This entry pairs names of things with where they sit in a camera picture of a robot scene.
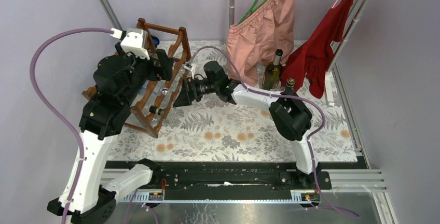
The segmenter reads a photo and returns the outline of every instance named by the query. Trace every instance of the bottle in rack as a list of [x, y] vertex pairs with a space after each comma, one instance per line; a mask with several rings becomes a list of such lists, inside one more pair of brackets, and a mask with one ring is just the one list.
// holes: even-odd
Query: bottle in rack
[[267, 64], [264, 71], [263, 85], [264, 90], [274, 90], [280, 83], [281, 74], [283, 72], [283, 66], [280, 64], [281, 57], [283, 56], [283, 50], [277, 49], [275, 51], [275, 58], [273, 62]]

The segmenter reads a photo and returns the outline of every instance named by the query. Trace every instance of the floral pattern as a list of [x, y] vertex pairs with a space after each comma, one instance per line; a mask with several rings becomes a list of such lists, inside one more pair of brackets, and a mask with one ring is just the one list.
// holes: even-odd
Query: floral pattern
[[[167, 50], [171, 44], [173, 42], [163, 41], [160, 48]], [[206, 45], [225, 49], [223, 41], [190, 41], [189, 44], [192, 53]], [[296, 41], [295, 48], [301, 44]], [[182, 49], [179, 48], [175, 57], [180, 57], [181, 53]], [[218, 61], [226, 68], [225, 58], [219, 52], [204, 49], [193, 61], [197, 73], [204, 75], [203, 65], [207, 60]], [[257, 68], [262, 76], [264, 66], [260, 64]], [[312, 137], [318, 159], [326, 162], [354, 162], [356, 155], [353, 141], [333, 78], [332, 85], [334, 107], [328, 107], [324, 97], [313, 97], [308, 90], [307, 80], [298, 90], [298, 95], [313, 100], [325, 112], [325, 128]], [[169, 94], [162, 108], [167, 105]], [[145, 113], [150, 105], [147, 103]], [[314, 129], [320, 125], [321, 117], [316, 109], [311, 106], [309, 109], [313, 113]], [[133, 117], [128, 122], [140, 126]], [[157, 161], [295, 161], [291, 142], [277, 132], [270, 113], [249, 106], [224, 103], [215, 94], [205, 95], [200, 102], [193, 102], [191, 106], [172, 108], [163, 122], [158, 139], [124, 127], [109, 159], [126, 161], [143, 158]]]

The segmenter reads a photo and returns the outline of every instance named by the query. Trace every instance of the floor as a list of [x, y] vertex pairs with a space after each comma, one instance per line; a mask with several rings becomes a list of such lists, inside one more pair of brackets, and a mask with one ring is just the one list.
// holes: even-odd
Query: floor
[[[159, 48], [165, 50], [173, 42], [163, 41]], [[296, 41], [295, 48], [303, 42]], [[191, 53], [206, 45], [225, 49], [223, 41], [190, 41]], [[175, 57], [180, 57], [181, 49]], [[193, 64], [197, 72], [203, 72], [206, 61], [216, 60], [226, 66], [224, 57], [212, 49], [199, 52]], [[262, 75], [264, 67], [258, 67]], [[357, 161], [353, 139], [347, 125], [340, 95], [332, 79], [335, 106], [327, 107], [325, 98], [316, 99], [308, 91], [308, 82], [298, 90], [298, 95], [314, 100], [325, 112], [325, 128], [312, 137], [317, 157], [322, 162]], [[321, 123], [316, 109], [313, 113], [312, 128]], [[129, 123], [140, 124], [133, 117]], [[231, 105], [222, 102], [215, 94], [205, 95], [191, 106], [171, 109], [159, 138], [125, 128], [122, 130], [109, 160], [140, 160], [149, 158], [156, 161], [295, 161], [290, 142], [275, 129], [270, 114], [266, 111], [243, 105]]]
[[[153, 208], [160, 224], [267, 224], [267, 223], [344, 223], [375, 224], [381, 223], [375, 201], [369, 193], [337, 193], [327, 197], [338, 207], [345, 207], [361, 216], [360, 220], [343, 216], [334, 210], [318, 209], [305, 211], [296, 204], [167, 204]], [[115, 212], [107, 221], [109, 224], [123, 223], [128, 203], [118, 204]], [[151, 211], [146, 212], [140, 203], [132, 203], [128, 213], [129, 223], [155, 223]]]

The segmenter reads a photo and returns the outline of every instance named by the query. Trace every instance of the bottle neck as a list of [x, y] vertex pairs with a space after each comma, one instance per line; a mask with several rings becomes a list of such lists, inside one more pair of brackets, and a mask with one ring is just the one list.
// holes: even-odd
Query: bottle neck
[[281, 61], [281, 56], [280, 55], [275, 55], [275, 58], [273, 60], [273, 64], [274, 65], [280, 65], [280, 61]]

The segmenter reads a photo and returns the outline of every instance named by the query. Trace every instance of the red sweater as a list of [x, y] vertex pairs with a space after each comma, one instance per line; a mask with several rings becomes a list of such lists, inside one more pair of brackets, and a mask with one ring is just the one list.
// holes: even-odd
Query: red sweater
[[294, 78], [294, 90], [297, 91], [306, 77], [310, 79], [310, 93], [317, 98], [322, 97], [325, 72], [335, 56], [331, 43], [342, 41], [352, 4], [353, 0], [341, 0], [335, 8], [330, 9], [309, 40], [289, 56], [281, 75], [283, 85], [289, 78]]

